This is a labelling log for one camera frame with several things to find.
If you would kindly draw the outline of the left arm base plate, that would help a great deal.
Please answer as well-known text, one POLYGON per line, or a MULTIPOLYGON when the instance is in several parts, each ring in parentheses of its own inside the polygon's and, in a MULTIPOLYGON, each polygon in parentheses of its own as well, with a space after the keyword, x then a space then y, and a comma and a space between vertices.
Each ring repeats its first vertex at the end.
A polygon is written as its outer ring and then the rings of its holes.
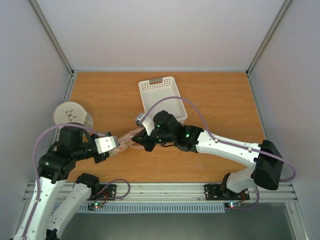
POLYGON ((90 197, 89 201, 104 201, 106 198, 111 198, 111 201, 114 200, 117 193, 117 185, 110 184, 106 187, 107 184, 100 184, 98 192, 99 194, 90 197))

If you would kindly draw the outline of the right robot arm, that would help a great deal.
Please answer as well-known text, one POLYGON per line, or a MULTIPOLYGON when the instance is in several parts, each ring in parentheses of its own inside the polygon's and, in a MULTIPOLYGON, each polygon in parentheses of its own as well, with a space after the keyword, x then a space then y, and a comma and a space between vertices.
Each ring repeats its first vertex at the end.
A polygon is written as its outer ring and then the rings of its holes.
POLYGON ((182 152, 215 155, 244 165, 245 169, 223 177, 216 192, 224 200, 236 200, 248 188, 275 191, 279 187, 283 161, 271 141, 258 144, 220 137, 201 127, 183 125, 165 110, 153 118, 141 113, 135 123, 142 129, 132 141, 147 152, 156 145, 175 147, 182 152))

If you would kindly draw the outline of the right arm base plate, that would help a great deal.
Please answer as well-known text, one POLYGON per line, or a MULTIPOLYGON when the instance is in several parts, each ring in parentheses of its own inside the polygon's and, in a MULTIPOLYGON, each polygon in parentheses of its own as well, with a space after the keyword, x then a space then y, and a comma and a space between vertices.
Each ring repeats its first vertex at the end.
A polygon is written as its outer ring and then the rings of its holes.
POLYGON ((221 190, 220 183, 208 183, 203 186, 206 201, 242 201, 250 200, 248 189, 239 193, 230 191, 229 189, 221 190))

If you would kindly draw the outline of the floral mesh laundry bag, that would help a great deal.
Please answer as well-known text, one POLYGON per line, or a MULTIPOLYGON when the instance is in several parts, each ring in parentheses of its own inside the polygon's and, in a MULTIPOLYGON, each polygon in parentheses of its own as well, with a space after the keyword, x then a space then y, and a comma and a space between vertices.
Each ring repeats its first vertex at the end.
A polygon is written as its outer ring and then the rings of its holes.
POLYGON ((144 147, 138 143, 135 143, 132 138, 138 134, 140 131, 142 130, 141 127, 135 129, 135 130, 132 130, 126 134, 124 134, 123 136, 121 136, 119 139, 118 139, 118 143, 119 143, 119 147, 111 150, 109 152, 109 156, 110 157, 114 157, 115 155, 125 151, 128 147, 130 148, 133 148, 133 149, 144 149, 144 147))

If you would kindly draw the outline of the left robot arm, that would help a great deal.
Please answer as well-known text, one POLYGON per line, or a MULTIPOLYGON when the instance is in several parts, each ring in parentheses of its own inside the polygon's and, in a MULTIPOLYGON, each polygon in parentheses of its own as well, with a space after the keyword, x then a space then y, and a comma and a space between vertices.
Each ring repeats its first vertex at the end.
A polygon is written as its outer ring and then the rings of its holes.
POLYGON ((119 145, 111 133, 95 132, 79 123, 55 127, 60 129, 58 141, 40 159, 33 160, 35 188, 15 240, 59 240, 80 205, 101 193, 99 178, 83 173, 59 208, 53 209, 76 163, 90 158, 103 162, 119 145))

